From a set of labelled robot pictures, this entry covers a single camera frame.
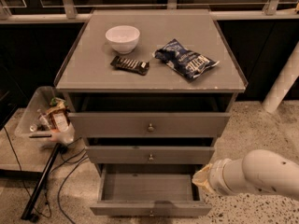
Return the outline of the grey bottom drawer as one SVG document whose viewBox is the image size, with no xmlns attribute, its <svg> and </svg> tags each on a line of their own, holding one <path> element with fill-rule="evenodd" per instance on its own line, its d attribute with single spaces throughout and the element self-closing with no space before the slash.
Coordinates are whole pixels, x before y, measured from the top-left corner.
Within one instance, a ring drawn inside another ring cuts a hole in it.
<svg viewBox="0 0 299 224">
<path fill-rule="evenodd" d="M 191 164 L 104 164 L 98 216 L 198 217 L 211 210 L 192 183 Z"/>
</svg>

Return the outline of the grey drawer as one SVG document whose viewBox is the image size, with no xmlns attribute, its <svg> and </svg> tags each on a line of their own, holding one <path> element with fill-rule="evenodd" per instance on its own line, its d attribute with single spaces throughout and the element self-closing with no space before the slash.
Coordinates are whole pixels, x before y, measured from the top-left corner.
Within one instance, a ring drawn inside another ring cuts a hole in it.
<svg viewBox="0 0 299 224">
<path fill-rule="evenodd" d="M 191 164 L 104 164 L 98 216 L 198 217 L 211 210 L 192 183 Z"/>
<path fill-rule="evenodd" d="M 229 113 L 211 96 L 191 93 L 104 93 L 70 114 L 86 137 L 215 137 Z"/>
<path fill-rule="evenodd" d="M 206 164 L 215 149 L 211 138 L 90 138 L 93 163 Z"/>
</svg>

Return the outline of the grey drawer cabinet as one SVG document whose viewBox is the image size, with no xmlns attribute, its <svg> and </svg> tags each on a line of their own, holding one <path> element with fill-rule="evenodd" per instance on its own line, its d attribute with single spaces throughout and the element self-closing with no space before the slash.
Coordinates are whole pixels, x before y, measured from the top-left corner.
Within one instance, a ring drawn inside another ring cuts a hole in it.
<svg viewBox="0 0 299 224">
<path fill-rule="evenodd" d="M 117 25 L 132 25 L 141 35 L 129 58 L 149 63 L 149 71 L 141 76 L 111 66 L 116 53 L 108 44 L 105 33 Z M 219 61 L 194 81 L 189 81 L 166 64 L 154 58 L 156 49 L 177 39 L 186 49 L 194 50 Z M 229 113 L 235 97 L 245 90 L 247 82 L 216 22 L 207 12 L 146 13 L 122 15 L 93 13 L 84 27 L 68 61 L 59 72 L 55 86 L 72 112 L 82 106 L 87 96 L 104 93 L 191 93 L 213 97 Z M 148 137 L 86 137 L 90 138 Z"/>
</svg>

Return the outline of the grey middle drawer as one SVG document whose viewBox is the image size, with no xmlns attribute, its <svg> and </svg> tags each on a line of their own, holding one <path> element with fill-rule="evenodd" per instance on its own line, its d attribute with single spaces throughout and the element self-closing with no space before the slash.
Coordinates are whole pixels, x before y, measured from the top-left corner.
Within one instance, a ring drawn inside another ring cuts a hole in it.
<svg viewBox="0 0 299 224">
<path fill-rule="evenodd" d="M 90 138 L 93 163 L 206 164 L 215 149 L 211 138 Z"/>
</svg>

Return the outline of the grey top drawer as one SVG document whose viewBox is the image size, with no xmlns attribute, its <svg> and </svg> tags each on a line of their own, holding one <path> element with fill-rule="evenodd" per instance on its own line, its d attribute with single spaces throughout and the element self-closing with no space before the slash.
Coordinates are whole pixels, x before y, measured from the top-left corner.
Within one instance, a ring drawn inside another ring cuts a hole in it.
<svg viewBox="0 0 299 224">
<path fill-rule="evenodd" d="M 215 137 L 229 113 L 211 96 L 191 93 L 104 93 L 70 114 L 86 137 Z"/>
</svg>

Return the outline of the blue chip bag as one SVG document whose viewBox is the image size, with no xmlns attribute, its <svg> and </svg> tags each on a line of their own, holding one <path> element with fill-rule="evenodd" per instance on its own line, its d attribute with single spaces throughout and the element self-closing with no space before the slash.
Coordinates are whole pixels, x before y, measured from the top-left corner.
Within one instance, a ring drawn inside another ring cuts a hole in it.
<svg viewBox="0 0 299 224">
<path fill-rule="evenodd" d="M 198 52 L 185 49 L 176 39 L 154 52 L 154 57 L 189 81 L 200 77 L 206 70 L 219 64 Z"/>
</svg>

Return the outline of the black candy bar wrapper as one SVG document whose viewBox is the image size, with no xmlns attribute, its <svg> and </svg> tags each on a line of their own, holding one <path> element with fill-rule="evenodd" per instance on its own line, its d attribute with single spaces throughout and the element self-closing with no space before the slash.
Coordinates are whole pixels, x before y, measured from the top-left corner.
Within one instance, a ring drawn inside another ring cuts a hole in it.
<svg viewBox="0 0 299 224">
<path fill-rule="evenodd" d="M 146 75 L 150 69 L 150 63 L 121 56 L 115 56 L 110 64 L 117 69 L 137 73 L 142 76 Z"/>
</svg>

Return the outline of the white diagonal pillar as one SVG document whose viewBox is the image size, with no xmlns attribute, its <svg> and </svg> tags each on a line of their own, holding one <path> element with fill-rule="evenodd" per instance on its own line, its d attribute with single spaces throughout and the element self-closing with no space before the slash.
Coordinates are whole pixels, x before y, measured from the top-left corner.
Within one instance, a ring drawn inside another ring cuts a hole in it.
<svg viewBox="0 0 299 224">
<path fill-rule="evenodd" d="M 263 109 L 268 113 L 275 112 L 297 78 L 299 78 L 299 42 L 263 100 Z"/>
</svg>

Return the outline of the brown snack packet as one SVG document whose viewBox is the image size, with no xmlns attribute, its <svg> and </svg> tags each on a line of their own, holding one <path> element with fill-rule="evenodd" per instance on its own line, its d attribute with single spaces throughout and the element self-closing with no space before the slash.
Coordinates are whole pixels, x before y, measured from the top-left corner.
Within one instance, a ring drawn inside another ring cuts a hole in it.
<svg viewBox="0 0 299 224">
<path fill-rule="evenodd" d="M 50 107 L 46 111 L 38 109 L 38 120 L 46 129 L 55 133 L 66 132 L 69 128 L 67 103 L 64 99 L 54 97 L 50 100 Z"/>
</svg>

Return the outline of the white ceramic bowl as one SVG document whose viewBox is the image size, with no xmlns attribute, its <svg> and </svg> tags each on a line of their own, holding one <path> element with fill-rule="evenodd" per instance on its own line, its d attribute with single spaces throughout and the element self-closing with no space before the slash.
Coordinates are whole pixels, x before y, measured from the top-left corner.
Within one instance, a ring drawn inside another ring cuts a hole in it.
<svg viewBox="0 0 299 224">
<path fill-rule="evenodd" d="M 140 31 L 134 26 L 120 25 L 106 31 L 108 44 L 119 54 L 132 52 L 139 41 Z"/>
</svg>

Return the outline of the clear plastic bin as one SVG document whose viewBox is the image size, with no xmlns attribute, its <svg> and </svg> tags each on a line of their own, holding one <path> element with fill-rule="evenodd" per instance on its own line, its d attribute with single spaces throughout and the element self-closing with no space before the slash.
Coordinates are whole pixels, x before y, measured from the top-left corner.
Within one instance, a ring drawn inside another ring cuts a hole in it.
<svg viewBox="0 0 299 224">
<path fill-rule="evenodd" d="M 40 148 L 52 148 L 56 143 L 68 145 L 73 142 L 75 130 L 72 124 L 69 124 L 65 132 L 51 130 L 46 124 L 46 111 L 55 104 L 55 98 L 64 99 L 64 96 L 50 86 L 37 88 L 23 112 L 15 135 Z"/>
</svg>

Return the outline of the black metal pole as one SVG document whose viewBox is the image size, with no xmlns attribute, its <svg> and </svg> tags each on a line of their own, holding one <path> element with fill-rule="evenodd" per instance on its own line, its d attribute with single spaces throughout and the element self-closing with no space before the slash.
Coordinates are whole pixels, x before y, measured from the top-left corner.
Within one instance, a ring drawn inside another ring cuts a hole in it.
<svg viewBox="0 0 299 224">
<path fill-rule="evenodd" d="M 45 165 L 45 168 L 44 170 L 42 171 L 42 173 L 39 175 L 39 178 L 37 179 L 37 183 L 36 183 L 36 186 L 34 188 L 34 191 L 33 193 L 30 195 L 30 199 L 28 201 L 28 203 L 26 204 L 26 207 L 24 208 L 24 211 L 21 215 L 21 219 L 22 220 L 30 220 L 32 218 L 32 215 L 33 215 L 33 209 L 35 207 L 35 204 L 36 204 L 36 201 L 39 197 L 39 194 L 41 192 L 41 190 L 43 189 L 47 179 L 48 179 L 48 176 L 49 176 L 49 173 L 50 173 L 50 170 L 52 168 L 52 165 L 54 164 L 56 158 L 57 158 L 57 155 L 61 149 L 63 145 L 60 144 L 60 143 L 57 143 L 53 149 L 53 151 L 51 152 L 50 154 L 50 157 Z"/>
</svg>

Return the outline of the metal window railing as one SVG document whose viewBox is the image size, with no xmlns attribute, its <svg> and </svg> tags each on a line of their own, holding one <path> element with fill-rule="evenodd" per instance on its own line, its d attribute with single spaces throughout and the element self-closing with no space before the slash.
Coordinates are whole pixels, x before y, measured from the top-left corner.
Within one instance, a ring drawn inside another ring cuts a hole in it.
<svg viewBox="0 0 299 224">
<path fill-rule="evenodd" d="M 204 10 L 215 21 L 297 19 L 298 0 L 1 0 L 2 23 L 85 22 L 122 15 Z"/>
</svg>

